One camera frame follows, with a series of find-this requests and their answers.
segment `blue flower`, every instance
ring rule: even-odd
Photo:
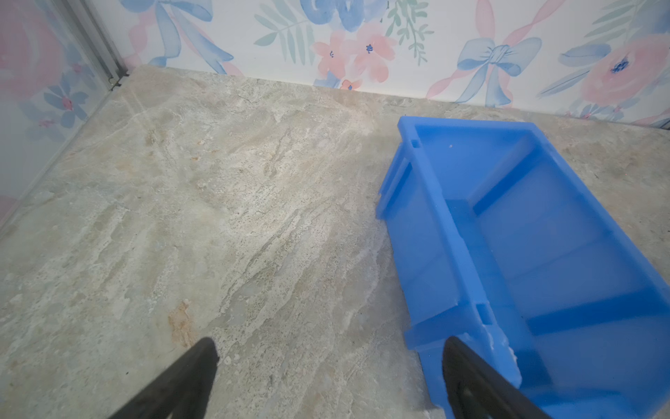
[[[581,119],[589,119],[592,115],[595,115],[596,113],[599,113],[600,111],[603,111],[603,110],[605,110],[604,107],[599,107],[595,103],[586,105],[582,109],[582,113],[580,114],[580,118]]]
[[[77,50],[77,47],[74,44],[70,44],[66,47],[65,59],[70,66],[70,70],[65,74],[70,86],[76,86],[79,83],[79,80],[81,80],[89,89],[97,89],[93,70],[91,70],[91,67],[84,62],[82,54]]]
[[[60,124],[65,128],[74,126],[74,117],[85,121],[88,115],[84,112],[81,105],[88,99],[84,92],[75,92],[70,94],[70,83],[65,74],[60,79],[60,86],[49,86],[53,93],[44,93],[44,100],[51,106],[65,111],[60,117]]]
[[[56,112],[41,111],[30,102],[19,103],[19,108],[32,122],[32,124],[25,130],[25,136],[28,139],[37,141],[43,137],[47,137],[58,143],[65,141],[65,137],[58,129],[60,116],[58,116]]]
[[[355,32],[366,21],[384,14],[387,0],[300,0],[305,16],[317,25],[330,23],[337,11],[342,27]]]
[[[630,64],[630,62],[628,61],[628,58],[624,57],[624,58],[622,58],[621,61],[618,62],[618,63],[616,64],[616,66],[614,66],[614,68],[613,68],[612,70],[610,70],[610,71],[613,72],[613,73],[618,73],[618,72],[620,72],[620,71],[622,71],[622,70],[625,70],[626,67],[628,67],[629,64]]]
[[[325,80],[318,80],[318,79],[315,80],[314,81],[314,86],[338,88],[338,87],[340,87],[340,79],[335,77],[335,74],[332,74],[329,71],[326,79]]]

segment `pink flower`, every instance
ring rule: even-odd
[[[61,103],[63,104],[63,106],[65,107],[66,110],[71,111],[73,109],[72,101],[67,97],[64,97],[61,100]]]
[[[350,82],[349,80],[343,80],[342,81],[342,86],[340,88],[344,89],[344,90],[355,91],[362,84],[363,84],[363,82],[361,80],[358,80],[358,81],[355,81],[355,82]]]
[[[0,1],[0,95],[18,100],[58,84],[63,48],[31,1]]]
[[[584,79],[583,98],[600,106],[630,99],[663,70],[668,48],[670,36],[651,35],[612,51]]]
[[[389,77],[389,68],[384,60],[391,61],[395,58],[393,46],[397,41],[382,34],[383,28],[378,22],[370,22],[363,25],[356,32],[355,41],[344,41],[344,51],[356,55],[354,59],[354,71],[357,76],[365,70],[370,70],[370,76],[383,82]]]
[[[349,54],[342,52],[342,41],[344,31],[335,31],[330,35],[330,45],[323,42],[315,42],[312,49],[323,58],[319,63],[319,71],[322,76],[327,76],[330,71],[337,78],[344,78],[344,66],[349,62]]]

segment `metal frame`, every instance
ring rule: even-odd
[[[86,50],[93,66],[112,88],[127,74],[127,69],[108,33],[98,22],[94,7],[86,0],[52,0],[52,3],[70,26],[70,31]]]

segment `wall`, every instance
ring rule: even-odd
[[[668,0],[90,0],[126,63],[660,127]]]
[[[0,225],[105,94],[49,2],[0,3]]]

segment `blue plastic bin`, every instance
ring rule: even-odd
[[[670,288],[531,123],[402,117],[381,186],[430,398],[460,337],[554,418],[649,418]]]

